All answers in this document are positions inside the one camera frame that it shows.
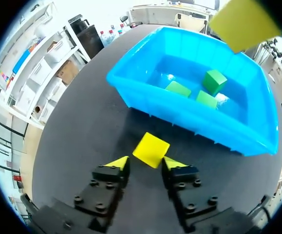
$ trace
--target bolt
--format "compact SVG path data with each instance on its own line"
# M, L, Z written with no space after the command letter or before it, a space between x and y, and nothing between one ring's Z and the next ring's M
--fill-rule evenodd
M208 200L208 204L210 206L214 206L218 203L218 197L217 196L212 196L209 200Z
M83 202L83 199L80 196L75 196L74 201L75 201L75 203L81 203L81 202Z
M96 204L95 208L96 208L98 211L103 211L103 210L106 209L105 206L104 206L104 204L103 204L102 202L98 202L98 203Z
M69 220L66 220L66 221L63 223L63 228L64 228L64 229L67 229L67 230L71 230L71 229L72 229L72 222L69 221Z
M107 182L106 183L106 188L107 189L113 189L115 186L114 186L114 184L113 183L111 183L111 182Z
M98 185L98 182L95 179L92 179L91 182L90 182L90 185L96 186L96 185Z
M194 183L193 183L193 186L194 186L194 187L199 187L199 186L201 186L201 181L200 181L200 179L196 179L196 180L194 181Z
M190 203L188 206L185 207L187 212L194 212L196 206L193 203Z
M178 183L176 186L177 186L178 189L184 189L185 183L181 182L181 183Z

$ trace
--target yellow cube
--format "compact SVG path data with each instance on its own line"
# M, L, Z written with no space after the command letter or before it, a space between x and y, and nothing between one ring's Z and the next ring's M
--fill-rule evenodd
M133 151L133 155L153 168L157 168L161 159L168 151L170 144L145 133L140 143Z

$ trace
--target black table surface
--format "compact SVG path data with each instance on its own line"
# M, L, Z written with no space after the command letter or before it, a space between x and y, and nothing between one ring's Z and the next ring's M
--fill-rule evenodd
M37 206L51 204L53 198L72 206L74 196L90 181L93 168L130 156L130 180L108 233L183 233L168 200L160 167L153 169L132 156L145 132L170 143L167 156L199 169L205 196L217 195L219 210L233 207L248 213L264 195L273 195L282 168L280 103L276 101L278 153L244 157L200 135L129 109L106 82L106 74L116 62L157 27L140 25L116 39L65 91L43 130L35 159L32 189Z

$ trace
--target blue plastic bin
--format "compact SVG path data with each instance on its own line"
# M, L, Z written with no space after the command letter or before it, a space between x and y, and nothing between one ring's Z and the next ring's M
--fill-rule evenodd
M206 71L227 83L216 109L196 102ZM171 81L188 87L187 98L165 90ZM161 27L137 43L108 73L128 107L141 110L245 156L278 150L275 100L261 67L222 41L179 28Z

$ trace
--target white shelf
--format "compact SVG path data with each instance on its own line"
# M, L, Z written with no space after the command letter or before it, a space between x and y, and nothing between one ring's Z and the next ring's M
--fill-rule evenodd
M33 11L28 16L29 17L28 19L26 19L25 21L23 21L21 23L19 29L13 35L11 35L11 36L9 36L5 39L6 43L3 44L1 49L0 49L0 66L1 66L2 61L4 60L3 58L1 59L1 57L5 57L8 54L10 49L13 47L13 45L17 42L17 40L20 38L20 36L23 34L23 32L27 28L29 28L40 17L45 15L45 13L46 13L50 4L51 4L51 2L46 4L46 5L38 7L35 11Z
M35 49L33 49L33 51L29 54L29 56L25 59L25 61L23 62L23 64L21 65L20 69L18 70L18 72L16 73L16 75L14 76L13 80L11 81L8 89L6 90L6 99L4 100L5 103L8 102L8 99L12 93L12 90L15 86L15 83L17 81L17 79L20 77L21 73L23 72L23 70L25 69L25 66L29 63L29 61L33 58L33 56L38 52L38 50L40 50L40 48L42 46L44 46L48 40L50 40L57 32L53 32L51 35L45 37L36 47Z
M58 62L55 67L52 69L51 73L47 76L47 78L45 79L45 81L42 83L42 85L39 87L38 91L36 92L36 95L28 109L28 117L30 117L31 113L33 112L35 106L38 103L38 100L40 99L40 96L42 95L44 89L46 88L46 86L48 85L48 83L50 82L50 80L52 79L52 77L57 73L57 71L60 69L60 67L64 64L64 62L67 61L67 59L72 56L76 51L78 50L78 47L76 46L74 49L72 49L70 52L68 52L68 54L66 54L64 56L64 58Z

